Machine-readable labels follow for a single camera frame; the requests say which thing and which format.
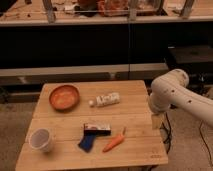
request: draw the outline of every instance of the toy carrot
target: toy carrot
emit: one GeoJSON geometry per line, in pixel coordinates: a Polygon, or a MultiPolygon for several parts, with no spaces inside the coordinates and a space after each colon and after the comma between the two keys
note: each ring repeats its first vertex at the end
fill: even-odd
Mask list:
{"type": "Polygon", "coordinates": [[[125,132],[126,132],[126,127],[124,127],[123,132],[115,136],[103,149],[103,152],[107,152],[114,148],[115,146],[119,145],[122,143],[125,139],[125,132]]]}

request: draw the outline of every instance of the paper cup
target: paper cup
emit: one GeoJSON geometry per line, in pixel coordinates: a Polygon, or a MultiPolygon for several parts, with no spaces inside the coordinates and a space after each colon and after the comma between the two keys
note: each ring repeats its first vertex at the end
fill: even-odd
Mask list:
{"type": "Polygon", "coordinates": [[[29,145],[35,150],[44,153],[50,152],[53,147],[52,137],[47,129],[38,129],[29,138],[29,145]]]}

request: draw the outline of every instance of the wooden table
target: wooden table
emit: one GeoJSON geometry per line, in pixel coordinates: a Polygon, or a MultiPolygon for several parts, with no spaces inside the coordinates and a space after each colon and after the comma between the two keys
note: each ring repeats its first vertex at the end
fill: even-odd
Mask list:
{"type": "Polygon", "coordinates": [[[78,88],[80,103],[67,113],[52,109],[50,92],[62,84],[45,84],[23,144],[16,170],[64,170],[109,167],[131,167],[166,164],[168,157],[159,130],[152,129],[151,111],[147,104],[147,90],[143,81],[109,81],[68,83],[78,88]],[[119,92],[119,104],[90,108],[88,101],[109,92],[119,92]],[[109,123],[111,136],[98,137],[92,150],[78,147],[83,137],[83,124],[109,123]],[[125,141],[113,150],[102,149],[112,136],[126,127],[125,141]],[[28,137],[38,128],[53,134],[54,149],[48,154],[31,149],[28,137]]]}

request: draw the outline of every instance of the wooden bowl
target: wooden bowl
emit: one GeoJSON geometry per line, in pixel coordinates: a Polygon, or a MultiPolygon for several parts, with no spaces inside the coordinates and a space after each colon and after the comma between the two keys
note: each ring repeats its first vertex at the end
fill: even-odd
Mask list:
{"type": "Polygon", "coordinates": [[[78,104],[79,99],[78,89],[72,85],[59,86],[49,96],[49,102],[56,110],[71,109],[78,104]]]}

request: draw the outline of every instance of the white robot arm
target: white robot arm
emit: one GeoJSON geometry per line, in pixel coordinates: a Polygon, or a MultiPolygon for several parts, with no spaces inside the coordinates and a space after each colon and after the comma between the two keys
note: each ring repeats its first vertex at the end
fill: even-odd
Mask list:
{"type": "Polygon", "coordinates": [[[213,100],[186,89],[189,77],[175,69],[157,77],[151,84],[149,107],[154,114],[166,112],[173,104],[213,127],[213,100]]]}

